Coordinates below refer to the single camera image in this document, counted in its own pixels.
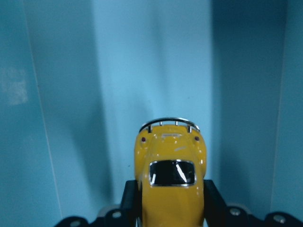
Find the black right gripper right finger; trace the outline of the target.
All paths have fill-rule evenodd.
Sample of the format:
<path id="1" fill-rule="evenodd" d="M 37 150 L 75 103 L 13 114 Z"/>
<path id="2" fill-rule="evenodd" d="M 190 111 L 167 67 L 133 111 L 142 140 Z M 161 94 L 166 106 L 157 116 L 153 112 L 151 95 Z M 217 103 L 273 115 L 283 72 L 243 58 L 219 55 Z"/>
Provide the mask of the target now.
<path id="1" fill-rule="evenodd" d="M 209 227 L 225 226 L 227 205 L 212 180 L 204 180 L 204 207 L 204 216 Z"/>

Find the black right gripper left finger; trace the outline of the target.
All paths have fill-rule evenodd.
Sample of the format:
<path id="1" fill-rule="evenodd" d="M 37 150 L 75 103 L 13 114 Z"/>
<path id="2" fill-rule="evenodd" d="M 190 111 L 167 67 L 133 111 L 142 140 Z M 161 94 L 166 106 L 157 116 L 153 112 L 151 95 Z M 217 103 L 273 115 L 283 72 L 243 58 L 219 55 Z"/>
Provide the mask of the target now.
<path id="1" fill-rule="evenodd" d="M 137 227 L 142 217 L 142 194 L 136 180 L 125 183 L 120 210 L 126 227 Z"/>

